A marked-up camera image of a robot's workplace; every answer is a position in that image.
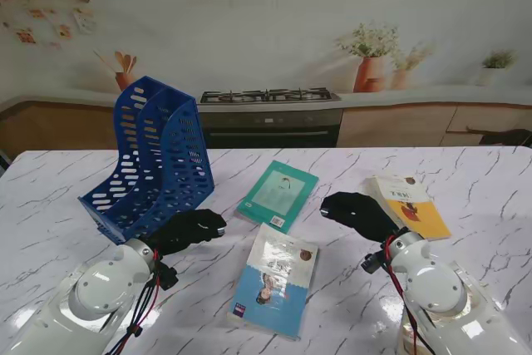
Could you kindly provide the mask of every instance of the wooden cabinet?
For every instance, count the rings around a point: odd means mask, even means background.
[[[483,133],[532,131],[532,108],[505,105],[406,105],[343,112],[338,147],[479,145]]]
[[[26,101],[0,114],[0,150],[115,149],[110,107]]]
[[[458,106],[448,132],[509,131],[518,127],[532,130],[532,110],[515,106]]]
[[[337,146],[438,146],[455,111],[454,105],[347,109]]]
[[[479,145],[482,135],[471,133],[445,133],[441,139],[441,147],[451,147],[454,145]]]

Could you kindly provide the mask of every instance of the black glove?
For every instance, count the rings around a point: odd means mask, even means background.
[[[168,255],[186,249],[192,243],[221,236],[225,226],[224,218],[211,210],[192,210],[175,214],[151,236],[140,239],[157,249],[159,254]]]
[[[344,193],[326,197],[321,210],[326,218],[355,229],[363,238],[382,243],[387,236],[398,230],[381,206],[369,195]]]

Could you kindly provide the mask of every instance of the marble table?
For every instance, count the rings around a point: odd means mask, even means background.
[[[114,247],[76,199],[112,171],[116,152],[29,151],[0,178],[0,349],[79,263]],[[417,175],[453,235],[434,243],[481,282],[521,336],[532,337],[532,150],[522,147],[210,150],[216,190],[200,208],[228,222],[220,239],[170,256],[180,281],[162,293],[145,331],[124,354],[392,354],[401,300],[383,271],[366,274],[376,249],[319,214],[323,197],[360,190],[380,171]],[[257,227],[236,205],[271,160],[319,177],[290,234],[320,256],[301,340],[232,327],[225,318]]]

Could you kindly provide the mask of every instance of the oven door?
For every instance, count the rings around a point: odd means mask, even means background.
[[[336,147],[342,110],[200,116],[210,149]]]

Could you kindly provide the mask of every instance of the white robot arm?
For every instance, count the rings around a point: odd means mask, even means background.
[[[419,234],[408,232],[392,241],[390,254],[393,271],[406,275],[405,305],[432,351],[436,355],[531,355],[479,283],[458,264],[432,258],[429,246]],[[398,353],[413,353],[410,329],[403,327],[402,332]],[[420,343],[417,353],[421,351],[430,353]]]
[[[161,255],[220,237],[225,226],[211,210],[179,213],[143,241],[130,239],[117,246],[111,259],[81,265],[22,326],[3,355],[101,355],[145,284],[142,305],[135,307],[127,335],[112,351],[120,353],[127,338],[141,331],[145,299],[159,286],[166,290],[178,281],[175,269],[160,262]]]
[[[154,253],[130,239],[112,259],[81,265],[22,326],[5,355],[101,355],[154,270]]]
[[[410,313],[403,316],[398,354],[532,355],[472,276],[454,262],[431,256],[429,242],[408,229],[399,230],[373,198],[339,192],[325,198],[320,210],[326,218],[382,243],[383,250],[369,254],[362,267],[370,274],[383,267]],[[406,275],[402,287],[395,273]]]

